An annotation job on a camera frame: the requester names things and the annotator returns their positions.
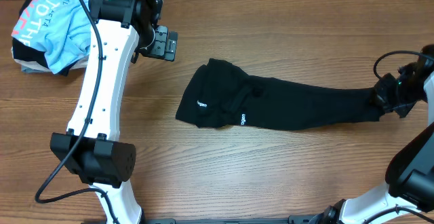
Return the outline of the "black polo shirt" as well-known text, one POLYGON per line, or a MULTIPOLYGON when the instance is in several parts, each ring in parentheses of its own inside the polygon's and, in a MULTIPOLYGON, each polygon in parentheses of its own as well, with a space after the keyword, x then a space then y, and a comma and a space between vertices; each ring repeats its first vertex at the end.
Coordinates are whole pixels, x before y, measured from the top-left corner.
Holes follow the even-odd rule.
POLYGON ((186 87, 176 119, 199 128, 272 130, 377 122, 384 111, 372 103, 372 93, 371 88, 331 89, 248 75, 225 60, 211 58, 186 87))

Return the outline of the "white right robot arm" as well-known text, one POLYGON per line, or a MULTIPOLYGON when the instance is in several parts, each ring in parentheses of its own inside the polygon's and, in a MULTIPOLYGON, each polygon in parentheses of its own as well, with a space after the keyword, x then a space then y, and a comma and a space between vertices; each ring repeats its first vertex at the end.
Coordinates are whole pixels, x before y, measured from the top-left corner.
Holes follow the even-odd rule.
POLYGON ((387 73, 374 86, 374 102, 404 118, 420 100, 428 108, 428 126, 391 160, 385 182, 353 199, 328 206, 310 223, 385 223, 413 214, 429 223, 433 210, 433 45, 416 52, 418 60, 387 73))

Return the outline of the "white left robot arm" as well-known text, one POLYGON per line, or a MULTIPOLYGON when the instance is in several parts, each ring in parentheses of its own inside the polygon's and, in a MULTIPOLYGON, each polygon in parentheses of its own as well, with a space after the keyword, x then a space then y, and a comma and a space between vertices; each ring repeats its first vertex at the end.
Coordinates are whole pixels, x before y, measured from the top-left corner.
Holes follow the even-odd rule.
POLYGON ((131 175, 135 146, 122 143, 120 108, 129 66, 139 56, 174 61, 178 35, 159 24, 163 0, 89 0, 91 46, 77 106, 50 148, 60 167, 94 192, 107 223, 143 223, 131 175))

